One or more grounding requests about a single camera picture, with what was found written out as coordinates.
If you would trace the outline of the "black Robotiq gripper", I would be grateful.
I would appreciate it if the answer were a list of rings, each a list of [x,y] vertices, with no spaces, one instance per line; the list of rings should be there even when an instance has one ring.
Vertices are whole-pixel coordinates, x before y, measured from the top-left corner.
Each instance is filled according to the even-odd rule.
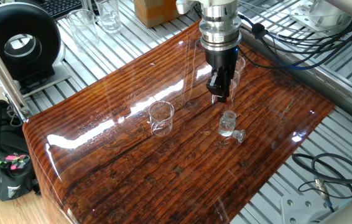
[[[205,58],[213,70],[206,87],[212,95],[222,98],[222,102],[227,103],[238,59],[238,48],[233,47],[222,51],[206,49]]]

